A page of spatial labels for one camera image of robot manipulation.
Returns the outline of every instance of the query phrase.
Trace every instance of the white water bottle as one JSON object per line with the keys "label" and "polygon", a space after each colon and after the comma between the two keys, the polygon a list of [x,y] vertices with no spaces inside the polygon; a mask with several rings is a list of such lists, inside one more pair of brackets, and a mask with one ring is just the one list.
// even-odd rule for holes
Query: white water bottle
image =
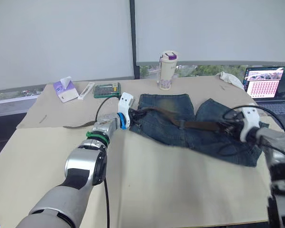
{"label": "white water bottle", "polygon": [[157,77],[157,83],[161,90],[171,88],[172,77],[177,63],[177,53],[175,51],[164,51],[160,58],[160,70]]}

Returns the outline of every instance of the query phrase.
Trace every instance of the denim pants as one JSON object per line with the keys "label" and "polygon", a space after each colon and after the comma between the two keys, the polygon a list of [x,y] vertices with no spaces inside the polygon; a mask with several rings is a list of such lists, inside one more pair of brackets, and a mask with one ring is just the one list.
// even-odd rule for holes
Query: denim pants
{"label": "denim pants", "polygon": [[[160,107],[174,112],[175,120],[224,122],[223,114],[228,107],[209,99],[198,109],[196,116],[188,94],[182,95],[149,95],[142,94],[138,109]],[[223,133],[204,131],[193,128],[180,129],[157,111],[147,114],[135,121],[130,131],[152,138],[166,145],[190,148],[200,153],[231,162],[234,164],[257,165],[261,150],[256,146],[240,142]]]}

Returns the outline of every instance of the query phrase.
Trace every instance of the table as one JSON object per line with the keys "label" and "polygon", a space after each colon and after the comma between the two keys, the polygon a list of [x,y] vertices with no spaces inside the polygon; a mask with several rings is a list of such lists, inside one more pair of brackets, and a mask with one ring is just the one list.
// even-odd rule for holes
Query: table
{"label": "table", "polygon": [[[210,85],[212,90],[198,89],[198,83],[200,87]],[[123,91],[136,98],[142,91],[188,93],[195,110],[209,97],[230,107],[252,102],[244,91],[210,76],[176,79],[171,91],[156,90],[153,80],[121,84]],[[61,126],[87,122],[93,118],[91,113],[95,114],[92,106],[101,102],[91,98],[84,104],[74,100],[55,107],[51,101],[46,102],[47,91],[0,153],[0,225],[4,228],[15,227],[49,189],[63,182],[65,160],[85,139],[89,127],[69,130]],[[102,112],[116,111],[114,105],[113,101],[104,105]],[[79,108],[90,111],[83,116]],[[58,118],[62,111],[73,114]],[[39,123],[44,114],[47,121]],[[262,120],[279,129],[270,117]],[[242,167],[120,130],[114,133],[108,149],[107,180],[113,228],[214,226],[267,220],[269,174],[263,155],[256,168]],[[94,187],[81,228],[106,226],[104,193],[103,184]]]}

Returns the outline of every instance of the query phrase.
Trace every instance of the white cloth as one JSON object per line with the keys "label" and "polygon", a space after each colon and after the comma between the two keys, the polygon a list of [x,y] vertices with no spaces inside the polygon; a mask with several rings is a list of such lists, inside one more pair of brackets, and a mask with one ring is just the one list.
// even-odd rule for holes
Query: white cloth
{"label": "white cloth", "polygon": [[241,83],[241,81],[235,77],[234,75],[232,74],[228,74],[228,73],[225,73],[224,71],[216,74],[216,76],[219,75],[219,78],[222,79],[224,82],[227,82],[227,83],[231,83],[233,84],[234,86],[238,87],[238,88],[241,88],[244,90],[244,86],[243,84]]}

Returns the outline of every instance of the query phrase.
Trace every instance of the purple lid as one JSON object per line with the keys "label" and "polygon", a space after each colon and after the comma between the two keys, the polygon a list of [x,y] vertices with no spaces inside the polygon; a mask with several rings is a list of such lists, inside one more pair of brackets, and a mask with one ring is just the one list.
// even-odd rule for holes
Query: purple lid
{"label": "purple lid", "polygon": [[172,56],[169,56],[167,53],[165,53],[168,57],[169,57],[169,60],[174,60],[177,58],[177,55],[173,53]]}

